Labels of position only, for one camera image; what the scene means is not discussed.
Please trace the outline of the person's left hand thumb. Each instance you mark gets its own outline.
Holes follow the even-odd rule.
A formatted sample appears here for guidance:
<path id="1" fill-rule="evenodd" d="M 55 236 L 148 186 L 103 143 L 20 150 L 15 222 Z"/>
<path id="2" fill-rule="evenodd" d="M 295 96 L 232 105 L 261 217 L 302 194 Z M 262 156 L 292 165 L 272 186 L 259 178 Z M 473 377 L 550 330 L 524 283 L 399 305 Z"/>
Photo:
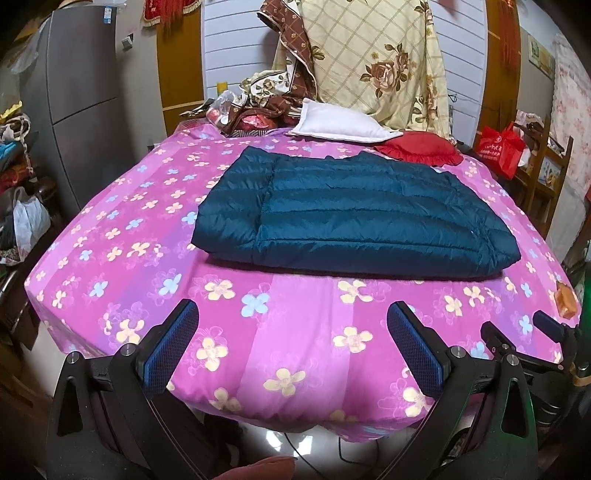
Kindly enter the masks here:
<path id="1" fill-rule="evenodd" d="M 269 457 L 259 462 L 233 468 L 214 480 L 291 480 L 296 471 L 294 457 Z"/>

